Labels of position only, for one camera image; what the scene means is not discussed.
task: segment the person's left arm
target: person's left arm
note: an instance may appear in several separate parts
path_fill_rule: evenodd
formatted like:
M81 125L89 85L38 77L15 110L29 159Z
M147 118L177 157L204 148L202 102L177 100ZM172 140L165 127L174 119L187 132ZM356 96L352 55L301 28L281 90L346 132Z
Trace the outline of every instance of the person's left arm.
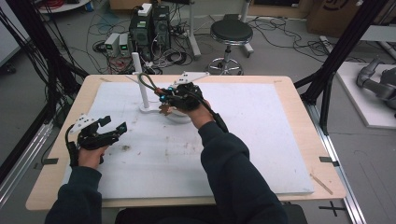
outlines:
M102 222L102 194L98 192L102 175L96 169L106 149L80 149L78 166L72 168L69 182L59 189L58 200L49 210L46 224Z

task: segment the person's hand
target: person's hand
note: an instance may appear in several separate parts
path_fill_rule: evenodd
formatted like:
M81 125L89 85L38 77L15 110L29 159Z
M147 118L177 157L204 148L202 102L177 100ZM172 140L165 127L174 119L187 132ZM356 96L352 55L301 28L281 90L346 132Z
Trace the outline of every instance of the person's hand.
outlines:
M100 157L105 155L107 148L108 146L99 147L95 150L80 148L78 152L78 166L91 167L96 170L99 166Z
M192 123L197 129L200 129L202 126L204 126L204 124L213 121L212 115L202 104L199 104L198 108L192 111L185 111L185 110L179 110L179 111L187 114L191 118Z

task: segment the round stool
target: round stool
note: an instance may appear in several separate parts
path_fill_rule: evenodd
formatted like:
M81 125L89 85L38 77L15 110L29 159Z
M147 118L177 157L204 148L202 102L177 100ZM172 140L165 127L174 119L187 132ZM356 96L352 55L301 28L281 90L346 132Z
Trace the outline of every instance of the round stool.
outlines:
M239 20L216 21L210 27L213 39L227 45L224 58L213 60L206 68L212 75L244 75L239 62L230 59L231 46L246 45L253 37L253 30L246 23Z

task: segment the person's arm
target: person's arm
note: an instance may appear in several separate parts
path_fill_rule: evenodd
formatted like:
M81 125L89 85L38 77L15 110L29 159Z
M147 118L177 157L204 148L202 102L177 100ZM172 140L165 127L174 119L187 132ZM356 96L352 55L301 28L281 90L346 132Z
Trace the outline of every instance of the person's arm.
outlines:
M59 189L58 200L49 210L46 224L102 222L102 194L97 191L102 175L96 169L106 149L80 149L78 166L73 167L69 182Z
M224 223L288 223L279 199L250 162L248 147L224 133L204 107L187 114L202 137L201 163Z

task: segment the floor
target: floor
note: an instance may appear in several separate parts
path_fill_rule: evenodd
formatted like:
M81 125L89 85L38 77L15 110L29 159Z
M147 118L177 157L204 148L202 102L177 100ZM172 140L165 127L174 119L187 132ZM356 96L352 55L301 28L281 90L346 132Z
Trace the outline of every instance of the floor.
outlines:
M107 32L108 26L105 27L104 23L117 24L111 26L112 31L122 32L129 25L129 16L129 12L114 13L104 4L94 12L77 9L57 14L56 21L76 61L90 74L100 74L106 73L106 59L92 51L92 44L106 38L105 35L100 35ZM195 22L196 27L202 26L195 32L202 57L185 66L174 65L164 68L164 74L203 71L211 60L223 54L224 46L207 35L211 22L210 17L200 17ZM301 46L307 45L308 41L316 42L318 35L306 32L305 21L271 20L270 22L257 23L265 31L261 33L255 30L250 42L255 52L249 58L243 50L233 49L233 58L244 66L245 75L288 76L293 81L297 81L316 72L326 60L323 49L312 51L309 48L300 48L298 49L300 52L297 52L291 46L295 40L299 40L299 37L301 40L297 43ZM282 29L274 29L274 24L277 24L276 27L286 27L286 32ZM337 39L329 38L329 40L335 44ZM354 48L347 60L370 62L376 55L380 55L385 63L395 63L376 43L365 41L361 41ZM0 76L1 163L45 103L44 84L32 72L32 65L23 53L15 55L11 62L17 68L17 72L7 74L2 70ZM305 89L306 87L302 87L298 91L304 92ZM392 176L394 176L393 171L396 170L396 138L394 137L396 131L366 128L337 78L333 82L328 128L340 163L344 167L366 222L395 223L396 179ZM0 223L43 222L46 212L28 211L24 204L40 173L39 168L35 168L35 164L40 162L41 156L50 147L58 130L59 127L52 131L37 158L1 208ZM342 201L293 203L299 204L304 209L308 223L352 223L347 212L343 210L345 206ZM327 209L332 206L339 209ZM116 209L104 209L103 223L114 223L117 212Z

